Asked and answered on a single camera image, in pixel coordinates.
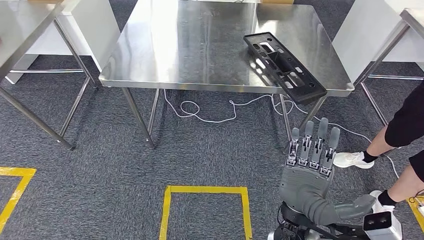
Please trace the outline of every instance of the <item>yellow floor marking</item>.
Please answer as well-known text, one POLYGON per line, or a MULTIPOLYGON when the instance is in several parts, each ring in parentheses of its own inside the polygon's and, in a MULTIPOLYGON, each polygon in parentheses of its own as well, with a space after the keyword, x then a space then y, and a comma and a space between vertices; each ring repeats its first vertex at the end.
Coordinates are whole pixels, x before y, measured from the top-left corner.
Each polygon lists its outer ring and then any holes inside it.
POLYGON ((22 194, 25 191, 28 183, 31 178, 36 173, 36 169, 34 168, 20 168, 20 167, 0 167, 0 176, 11 176, 11 177, 22 177, 19 184, 17 185, 15 191, 4 207, 3 211, 0 214, 0 234, 5 227, 6 222, 12 214, 16 204, 21 198, 22 194))
POLYGON ((171 193, 204 193, 204 194, 240 194, 243 209, 244 235, 252 240, 251 214, 249 210, 248 188, 242 186, 167 186, 163 197, 162 221, 160 223, 159 240, 167 239, 168 219, 170 216, 171 193))
POLYGON ((408 199, 406 201, 408 202, 419 226, 421 227, 422 232, 424 233, 424 216, 421 215, 421 213, 417 209, 419 204, 418 201, 415 201, 414 203, 411 203, 408 199))

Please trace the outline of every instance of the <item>reflective table surface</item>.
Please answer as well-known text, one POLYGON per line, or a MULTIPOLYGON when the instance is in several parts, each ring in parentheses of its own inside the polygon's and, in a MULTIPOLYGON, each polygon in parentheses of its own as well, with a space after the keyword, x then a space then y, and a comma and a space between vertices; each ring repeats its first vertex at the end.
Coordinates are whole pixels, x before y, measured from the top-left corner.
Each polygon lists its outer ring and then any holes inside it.
POLYGON ((0 81, 61 10, 61 4, 0 0, 0 81))
POLYGON ((400 16, 424 39, 424 8, 405 8, 400 16))
POLYGON ((107 65, 104 86, 284 93, 258 76, 243 36, 271 32, 327 89, 354 90, 309 5, 139 0, 107 65))

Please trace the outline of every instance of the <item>black shorts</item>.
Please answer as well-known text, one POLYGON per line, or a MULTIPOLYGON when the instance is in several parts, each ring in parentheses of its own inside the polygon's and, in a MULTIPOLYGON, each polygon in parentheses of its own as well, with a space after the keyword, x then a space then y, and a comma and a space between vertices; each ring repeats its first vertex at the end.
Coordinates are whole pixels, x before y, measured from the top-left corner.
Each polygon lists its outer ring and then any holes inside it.
MULTIPOLYGON (((388 124, 385 141, 392 147, 402 147, 424 136, 424 82, 403 102, 388 124)), ((424 150, 409 158, 416 175, 424 182, 424 150)))

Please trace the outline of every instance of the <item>black plastic tray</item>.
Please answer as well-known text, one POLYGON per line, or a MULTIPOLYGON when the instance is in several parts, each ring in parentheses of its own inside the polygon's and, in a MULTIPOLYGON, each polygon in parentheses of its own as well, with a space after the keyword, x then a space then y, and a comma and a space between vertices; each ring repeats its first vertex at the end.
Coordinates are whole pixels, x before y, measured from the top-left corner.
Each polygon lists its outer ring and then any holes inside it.
POLYGON ((270 32, 243 37, 265 66, 264 72, 297 104, 309 104, 327 94, 327 90, 308 69, 270 32))

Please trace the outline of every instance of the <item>black sock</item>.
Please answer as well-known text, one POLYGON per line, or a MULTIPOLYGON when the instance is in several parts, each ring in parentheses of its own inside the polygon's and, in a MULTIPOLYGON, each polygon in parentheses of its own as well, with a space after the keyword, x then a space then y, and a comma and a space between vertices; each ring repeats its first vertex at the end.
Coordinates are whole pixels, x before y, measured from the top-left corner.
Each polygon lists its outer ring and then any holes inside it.
POLYGON ((384 190, 384 192, 378 196, 378 201, 381 205, 396 206, 397 204, 396 201, 393 201, 393 199, 390 198, 387 190, 384 190))
POLYGON ((371 156, 367 151, 363 151, 364 159, 362 161, 366 163, 371 163, 372 161, 376 160, 379 156, 371 156))

